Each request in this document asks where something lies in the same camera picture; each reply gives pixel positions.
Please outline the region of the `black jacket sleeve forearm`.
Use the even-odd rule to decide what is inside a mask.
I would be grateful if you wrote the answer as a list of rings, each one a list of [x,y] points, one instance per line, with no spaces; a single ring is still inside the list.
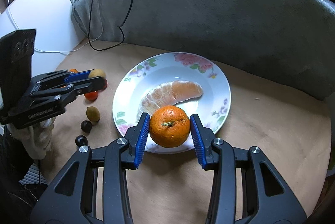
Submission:
[[[22,184],[33,160],[21,141],[13,138],[7,128],[1,135],[1,216],[29,217],[44,192],[45,184]]]

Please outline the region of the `white gloved hand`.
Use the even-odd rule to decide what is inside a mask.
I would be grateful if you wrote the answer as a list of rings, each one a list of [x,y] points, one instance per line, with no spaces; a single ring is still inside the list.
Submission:
[[[42,160],[51,149],[52,131],[56,117],[31,125],[25,129],[17,129],[12,124],[7,124],[13,138],[20,140],[34,160]]]

